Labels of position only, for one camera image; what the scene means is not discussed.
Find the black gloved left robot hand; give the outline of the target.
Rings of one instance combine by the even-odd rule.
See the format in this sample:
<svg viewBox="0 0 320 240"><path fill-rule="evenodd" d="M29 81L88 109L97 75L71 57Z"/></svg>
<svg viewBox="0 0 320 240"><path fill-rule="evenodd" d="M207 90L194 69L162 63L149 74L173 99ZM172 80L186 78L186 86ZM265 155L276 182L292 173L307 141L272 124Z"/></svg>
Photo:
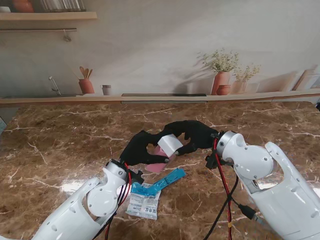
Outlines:
<svg viewBox="0 0 320 240"><path fill-rule="evenodd" d="M157 134L151 134L144 130L135 134L123 152L119 157L121 163L125 163L128 166L135 166L138 164L166 164L170 160L166 156L153 155L148 153L147 146L152 144L157 146L158 141L166 135L166 132L160 132Z"/></svg>

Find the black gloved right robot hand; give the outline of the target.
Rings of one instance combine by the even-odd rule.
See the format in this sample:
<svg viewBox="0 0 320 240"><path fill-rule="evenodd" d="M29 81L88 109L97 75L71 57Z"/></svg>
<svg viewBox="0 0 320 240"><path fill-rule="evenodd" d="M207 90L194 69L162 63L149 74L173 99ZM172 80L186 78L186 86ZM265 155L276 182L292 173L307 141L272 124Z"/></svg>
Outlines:
<svg viewBox="0 0 320 240"><path fill-rule="evenodd" d="M180 147L178 154L185 155L195 152L197 149L210 149L214 145L215 138L219 132L197 120L175 121L165 125L159 133L160 136L173 134L179 137L184 134L184 139L189 143Z"/></svg>

